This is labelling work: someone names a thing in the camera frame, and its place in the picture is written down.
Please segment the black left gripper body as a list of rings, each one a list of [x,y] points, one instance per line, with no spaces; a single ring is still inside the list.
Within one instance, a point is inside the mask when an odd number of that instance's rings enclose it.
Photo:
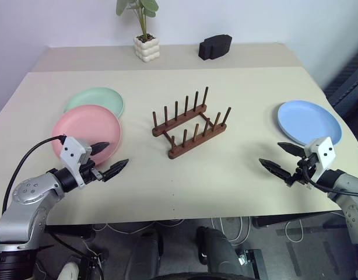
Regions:
[[[91,159],[80,166],[79,173],[85,184],[95,180],[102,181],[104,178],[103,173],[95,168],[95,162]]]

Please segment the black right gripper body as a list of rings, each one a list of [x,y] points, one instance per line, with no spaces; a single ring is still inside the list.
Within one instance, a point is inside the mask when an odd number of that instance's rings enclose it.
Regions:
[[[318,156],[311,154],[301,158],[297,163],[296,171],[290,175],[285,183],[290,187],[294,182],[299,182],[302,185],[308,184],[316,172],[316,164],[318,163]]]

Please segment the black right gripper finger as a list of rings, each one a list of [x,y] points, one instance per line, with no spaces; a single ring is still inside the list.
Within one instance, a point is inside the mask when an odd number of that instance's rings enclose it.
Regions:
[[[282,180],[288,180],[292,176],[288,171],[282,169],[280,165],[270,160],[259,158],[259,162],[260,164],[262,164],[264,168],[267,169],[267,171],[269,171],[270,173],[272,173],[273,175],[275,175],[276,177]]]
[[[286,151],[287,153],[293,155],[293,156],[298,156],[300,158],[305,158],[306,154],[304,151],[304,148],[302,148],[301,146],[297,146],[293,143],[289,143],[289,142],[278,142],[277,143],[284,151]]]

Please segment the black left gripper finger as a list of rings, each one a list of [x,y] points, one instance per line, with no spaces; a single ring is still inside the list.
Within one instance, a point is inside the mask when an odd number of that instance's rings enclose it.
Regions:
[[[95,144],[92,144],[90,147],[92,149],[91,151],[91,156],[93,155],[96,155],[100,152],[102,152],[106,147],[109,146],[109,142],[98,142],[98,143],[95,143]]]
[[[117,163],[114,163],[110,168],[102,172],[102,181],[109,181],[111,178],[115,177],[120,173],[120,171],[128,164],[129,159],[120,160]]]

